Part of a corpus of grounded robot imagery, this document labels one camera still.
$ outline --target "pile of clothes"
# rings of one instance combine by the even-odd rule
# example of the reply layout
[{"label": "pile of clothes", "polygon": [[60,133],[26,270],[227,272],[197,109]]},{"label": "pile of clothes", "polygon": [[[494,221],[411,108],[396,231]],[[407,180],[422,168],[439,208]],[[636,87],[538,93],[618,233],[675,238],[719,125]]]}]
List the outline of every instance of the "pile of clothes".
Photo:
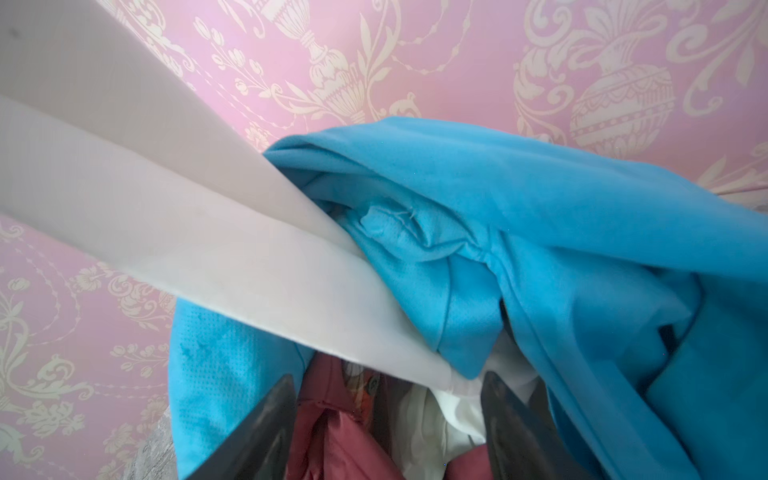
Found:
[{"label": "pile of clothes", "polygon": [[[265,157],[467,378],[504,337],[503,300],[518,373],[531,373],[510,386],[527,401],[544,380],[560,437],[595,478],[763,476],[768,217],[653,165],[442,121],[288,137]],[[483,458],[477,399],[409,386],[382,400],[377,427],[379,374],[180,300],[180,477],[285,373],[300,391],[289,478],[444,478]],[[358,449],[375,472],[355,470]]]}]

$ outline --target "patterned wall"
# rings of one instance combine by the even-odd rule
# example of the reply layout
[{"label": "patterned wall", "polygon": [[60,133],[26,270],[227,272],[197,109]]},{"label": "patterned wall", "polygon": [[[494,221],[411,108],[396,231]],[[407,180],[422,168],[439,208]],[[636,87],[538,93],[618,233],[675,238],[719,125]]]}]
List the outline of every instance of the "patterned wall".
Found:
[{"label": "patterned wall", "polygon": [[[259,150],[441,118],[768,200],[766,0],[100,2]],[[0,476],[120,478],[167,405],[173,308],[0,217]]]}]

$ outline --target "red fabric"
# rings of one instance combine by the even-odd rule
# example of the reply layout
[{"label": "red fabric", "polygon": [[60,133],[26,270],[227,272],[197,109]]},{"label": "red fabric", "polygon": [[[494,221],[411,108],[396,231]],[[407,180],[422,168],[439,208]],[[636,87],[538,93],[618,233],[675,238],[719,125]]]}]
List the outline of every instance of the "red fabric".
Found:
[{"label": "red fabric", "polygon": [[336,357],[316,353],[304,374],[286,480],[405,480],[363,426]]},{"label": "red fabric", "polygon": [[493,480],[488,446],[474,447],[448,463],[444,480]]}]

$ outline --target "white garment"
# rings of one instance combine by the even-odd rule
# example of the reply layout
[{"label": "white garment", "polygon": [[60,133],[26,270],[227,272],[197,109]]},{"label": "white garment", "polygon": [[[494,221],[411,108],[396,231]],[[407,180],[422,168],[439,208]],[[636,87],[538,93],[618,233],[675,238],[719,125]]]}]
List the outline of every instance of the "white garment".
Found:
[{"label": "white garment", "polygon": [[[499,335],[480,376],[496,372],[527,403],[538,374],[506,333]],[[485,443],[480,387],[456,396],[414,385],[400,400],[392,429],[392,459],[406,480],[442,480],[451,460]]]}]

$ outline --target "red garment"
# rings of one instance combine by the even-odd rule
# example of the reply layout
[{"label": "red garment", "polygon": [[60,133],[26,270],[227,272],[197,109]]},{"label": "red garment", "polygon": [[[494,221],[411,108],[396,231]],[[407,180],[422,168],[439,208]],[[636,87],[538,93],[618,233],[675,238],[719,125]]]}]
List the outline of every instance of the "red garment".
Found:
[{"label": "red garment", "polygon": [[474,447],[448,463],[444,480],[493,480],[488,446]]},{"label": "red garment", "polygon": [[316,353],[304,374],[286,480],[405,480],[364,427],[336,357]]}]

